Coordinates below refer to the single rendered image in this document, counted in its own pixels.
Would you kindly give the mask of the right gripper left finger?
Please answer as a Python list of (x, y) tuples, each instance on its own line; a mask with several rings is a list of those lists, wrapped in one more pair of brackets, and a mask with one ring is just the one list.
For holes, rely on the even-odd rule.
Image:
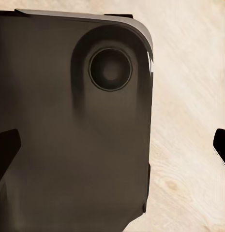
[(0, 181), (20, 148), (21, 139), (18, 129), (0, 132)]

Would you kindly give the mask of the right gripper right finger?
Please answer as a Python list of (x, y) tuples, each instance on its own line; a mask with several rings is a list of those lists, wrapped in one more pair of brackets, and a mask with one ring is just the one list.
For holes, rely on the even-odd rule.
[(217, 129), (213, 140), (213, 146), (225, 162), (225, 130)]

